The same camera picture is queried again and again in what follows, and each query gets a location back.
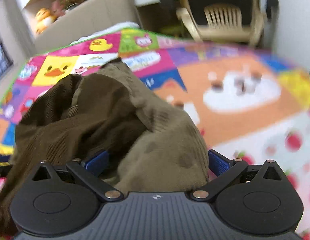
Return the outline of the wooden desk with white drawer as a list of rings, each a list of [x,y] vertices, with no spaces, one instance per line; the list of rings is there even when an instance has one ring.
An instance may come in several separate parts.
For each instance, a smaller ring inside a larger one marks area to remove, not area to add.
[[[180,27],[176,10],[168,9],[161,3],[161,0],[134,0],[134,4],[143,29],[165,33],[170,29]]]

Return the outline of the beige mesh office chair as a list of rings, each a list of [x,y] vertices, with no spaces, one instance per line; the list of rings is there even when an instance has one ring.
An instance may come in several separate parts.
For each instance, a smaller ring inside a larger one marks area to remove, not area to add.
[[[179,0],[178,20],[195,41],[257,47],[278,0]]]

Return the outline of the brown corduroy garment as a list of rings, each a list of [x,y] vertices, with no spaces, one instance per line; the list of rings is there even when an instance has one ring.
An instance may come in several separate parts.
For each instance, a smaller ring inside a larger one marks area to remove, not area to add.
[[[208,181],[207,146],[182,106],[111,61],[61,79],[17,124],[13,166],[0,192],[0,236],[15,233],[9,206],[39,161],[63,165],[103,151],[105,179],[123,193],[190,191]]]

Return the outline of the colourful cartoon play blanket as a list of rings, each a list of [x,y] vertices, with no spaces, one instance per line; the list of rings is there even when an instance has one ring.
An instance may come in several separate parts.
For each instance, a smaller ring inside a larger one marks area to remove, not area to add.
[[[304,204],[297,232],[310,239],[310,78],[263,51],[123,29],[34,56],[0,103],[0,166],[39,96],[116,57],[159,97],[183,104],[209,148],[248,164],[277,161]]]

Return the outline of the beige padded headboard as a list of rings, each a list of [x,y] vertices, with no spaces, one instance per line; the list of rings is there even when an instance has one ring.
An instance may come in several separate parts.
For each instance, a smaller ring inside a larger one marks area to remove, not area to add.
[[[39,34],[34,45],[45,52],[122,22],[142,26],[134,0],[87,0]]]

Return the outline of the pink plush toy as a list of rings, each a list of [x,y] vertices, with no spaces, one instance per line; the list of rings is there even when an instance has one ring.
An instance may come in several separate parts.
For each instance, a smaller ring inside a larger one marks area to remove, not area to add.
[[[52,11],[52,14],[56,18],[59,18],[65,15],[63,6],[59,0],[55,0],[54,2],[52,2],[51,11]]]

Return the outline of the potted pink flower plant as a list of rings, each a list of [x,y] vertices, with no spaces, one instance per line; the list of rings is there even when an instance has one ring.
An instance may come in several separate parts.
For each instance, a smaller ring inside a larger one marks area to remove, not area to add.
[[[62,0],[63,10],[70,10],[72,7],[79,5],[80,0]]]

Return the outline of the yellow duck plush toy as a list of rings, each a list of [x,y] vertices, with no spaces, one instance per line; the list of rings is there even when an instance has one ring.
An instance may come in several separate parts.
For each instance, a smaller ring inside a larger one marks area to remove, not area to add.
[[[41,34],[47,27],[56,21],[56,16],[52,15],[50,10],[46,8],[40,9],[36,16],[36,28],[35,33]]]

